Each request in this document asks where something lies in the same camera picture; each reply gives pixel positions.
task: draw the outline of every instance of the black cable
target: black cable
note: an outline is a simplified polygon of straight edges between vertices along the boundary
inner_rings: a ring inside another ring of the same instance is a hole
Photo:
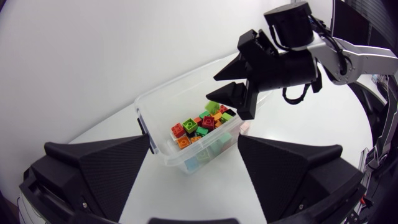
[[[288,99],[288,98],[286,97],[286,90],[287,90],[287,88],[284,88],[284,89],[283,89],[282,96],[284,97],[284,99],[285,99],[285,101],[286,101],[287,103],[289,103],[289,104],[291,104],[291,105],[297,105],[297,104],[299,104],[301,101],[304,100],[305,94],[307,94],[307,90],[310,88],[310,86],[311,86],[311,84],[309,84],[309,83],[305,84],[305,85],[304,85],[303,94],[302,94],[300,97],[298,97],[297,99]]]
[[[320,34],[321,36],[323,36],[324,38],[328,39],[330,41],[330,43],[333,45],[333,47],[335,48],[335,51],[337,53],[338,56],[338,60],[340,63],[340,74],[342,75],[346,75],[347,74],[347,63],[346,63],[346,59],[349,60],[348,57],[344,56],[343,54],[343,49],[339,48],[338,44],[336,43],[336,41],[334,40],[334,38],[329,34],[329,32],[317,21],[316,18],[314,18],[312,15],[310,15],[310,18],[313,20],[313,22],[315,23],[315,25],[317,25],[317,27],[319,27],[319,29],[322,30],[322,34]]]
[[[17,208],[18,208],[18,213],[21,215],[21,217],[22,217],[22,220],[24,221],[24,224],[26,224],[26,222],[25,222],[25,220],[24,220],[24,216],[22,215],[21,211],[19,210],[19,198],[20,198],[20,197],[18,197],[18,199],[17,199]]]

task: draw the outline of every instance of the red lego brick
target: red lego brick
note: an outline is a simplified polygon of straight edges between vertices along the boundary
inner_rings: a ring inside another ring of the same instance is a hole
[[[200,117],[195,118],[194,122],[196,122],[199,126],[201,126],[201,118]]]
[[[185,134],[185,130],[180,123],[176,124],[172,127],[172,132],[175,137],[179,138]]]
[[[221,105],[220,109],[218,110],[221,114],[224,113],[228,108],[224,105]]]
[[[209,129],[209,131],[214,129],[214,117],[205,116],[203,117],[203,121],[201,122],[201,126],[203,128]]]

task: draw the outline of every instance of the orange lego brick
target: orange lego brick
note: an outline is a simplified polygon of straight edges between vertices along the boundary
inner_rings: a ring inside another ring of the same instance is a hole
[[[223,123],[221,121],[217,121],[217,123],[214,125],[216,128],[220,127]]]
[[[180,149],[183,149],[191,145],[191,142],[189,141],[189,138],[187,136],[182,136],[179,139],[177,139],[177,144],[178,146],[180,146]]]
[[[197,117],[193,120],[194,122],[196,122],[199,126],[201,126],[201,118]]]
[[[201,139],[201,136],[191,138],[191,142],[194,143],[195,141]]]
[[[215,121],[218,121],[219,119],[221,119],[222,115],[223,115],[222,113],[218,112],[217,114],[214,114],[214,115],[211,115],[211,116],[214,117]]]

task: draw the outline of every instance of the lego brick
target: lego brick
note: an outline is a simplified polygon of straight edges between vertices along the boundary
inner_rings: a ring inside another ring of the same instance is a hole
[[[195,137],[195,133],[195,131],[193,131],[192,133],[187,133],[188,138]]]
[[[176,124],[172,127],[172,132],[175,137],[179,138],[185,134],[185,130],[180,123]]]
[[[221,123],[221,121],[217,121],[217,122],[214,124],[214,127],[215,127],[215,128],[218,128],[218,127],[220,127],[222,124],[223,124],[223,123]]]
[[[228,113],[231,116],[235,116],[236,115],[236,113],[233,110],[231,110],[231,109],[226,110],[224,113]]]
[[[220,106],[220,109],[218,110],[218,112],[220,112],[221,114],[223,114],[225,111],[227,111],[228,110],[228,108],[226,107],[226,106],[224,106],[224,105],[221,105]]]
[[[222,145],[222,147],[231,143],[232,135],[230,133],[224,133],[217,141]]]
[[[217,114],[214,114],[214,115],[211,115],[211,116],[214,117],[215,121],[218,121],[219,119],[221,119],[222,115],[223,115],[222,113],[218,112]]]
[[[194,122],[196,122],[199,126],[201,126],[201,118],[200,117],[195,118]]]
[[[197,129],[197,135],[201,136],[201,137],[207,135],[208,132],[209,132],[209,130],[207,130],[206,128],[203,128],[203,127],[198,127],[198,129]]]
[[[214,129],[214,117],[212,116],[205,116],[203,121],[201,122],[201,126],[203,128],[213,130]]]
[[[179,139],[177,139],[177,144],[180,147],[180,149],[183,149],[191,145],[191,142],[189,141],[189,138],[187,136],[182,136]]]
[[[210,114],[217,113],[218,109],[220,108],[220,104],[214,101],[209,101],[209,103],[205,106],[205,109],[209,111]]]
[[[194,156],[191,159],[187,159],[185,161],[185,165],[186,165],[188,171],[194,171],[195,169],[197,169],[199,167],[199,162],[198,162],[196,156]]]
[[[173,134],[173,133],[170,133],[170,135],[171,135],[171,137],[172,137],[172,139],[173,139],[173,142],[174,142],[174,144],[177,144],[177,137],[175,137],[175,135]]]
[[[218,141],[213,142],[208,148],[214,156],[218,156],[221,153],[221,144]]]
[[[201,139],[201,136],[191,138],[191,142],[194,143],[195,141]]]
[[[182,126],[189,134],[196,131],[196,129],[198,128],[198,124],[194,122],[194,120],[192,120],[191,118],[184,121],[184,123],[182,123]]]
[[[232,116],[225,112],[221,116],[221,122],[225,123],[225,122],[229,121],[231,118],[232,118]]]
[[[209,152],[207,151],[207,149],[204,149],[202,151],[200,151],[197,154],[197,159],[199,162],[207,162],[210,160],[210,156],[209,156]]]
[[[200,118],[200,119],[203,119],[205,116],[209,116],[209,115],[210,115],[209,111],[205,111],[205,112],[203,112],[203,113],[201,113],[201,114],[199,115],[199,118]]]

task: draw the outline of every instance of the robotic arm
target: robotic arm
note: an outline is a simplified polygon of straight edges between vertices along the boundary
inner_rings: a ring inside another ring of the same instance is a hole
[[[215,80],[244,78],[246,85],[232,82],[206,97],[236,108],[241,119],[247,120],[254,119],[257,95],[261,91],[283,88],[285,101],[293,105],[304,99],[310,86],[314,93],[319,92],[322,80],[317,61],[336,85],[353,83],[362,74],[390,75],[386,125],[367,159],[369,167],[378,167],[390,150],[398,125],[398,86],[394,76],[398,71],[398,58],[388,49],[358,46],[333,38],[311,16],[307,2],[278,7],[265,13],[264,17],[274,43],[283,51],[279,52],[262,30],[258,33],[248,31],[239,38],[239,55],[214,76]],[[321,33],[312,31],[310,18],[322,30]],[[286,97],[287,87],[303,84],[300,98],[292,100]]]

